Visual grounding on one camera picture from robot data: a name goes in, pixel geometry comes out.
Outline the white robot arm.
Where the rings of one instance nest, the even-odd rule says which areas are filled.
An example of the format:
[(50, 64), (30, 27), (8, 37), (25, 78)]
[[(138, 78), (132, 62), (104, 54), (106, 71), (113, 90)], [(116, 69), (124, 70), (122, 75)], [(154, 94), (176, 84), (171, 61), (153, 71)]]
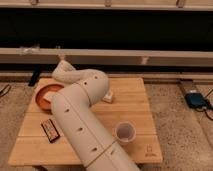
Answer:
[(86, 170), (140, 171), (90, 109), (108, 93), (108, 76), (61, 60), (52, 77), (66, 84), (53, 95), (52, 114)]

